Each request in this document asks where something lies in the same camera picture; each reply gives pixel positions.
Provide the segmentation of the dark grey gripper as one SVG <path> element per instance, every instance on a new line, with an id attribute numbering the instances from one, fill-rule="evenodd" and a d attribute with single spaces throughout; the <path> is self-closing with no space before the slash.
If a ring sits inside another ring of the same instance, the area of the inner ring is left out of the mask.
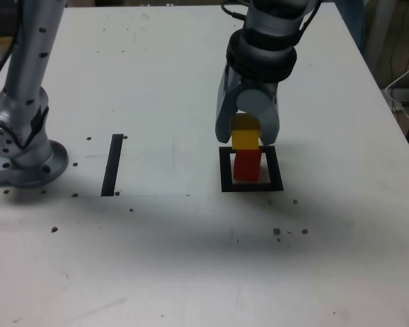
<path id="1" fill-rule="evenodd" d="M 277 84 L 251 82 L 243 91 L 241 76 L 226 64 L 217 92 L 215 135 L 219 142 L 229 141 L 232 117 L 238 109 L 258 120 L 264 145 L 276 141 L 280 129 Z"/>

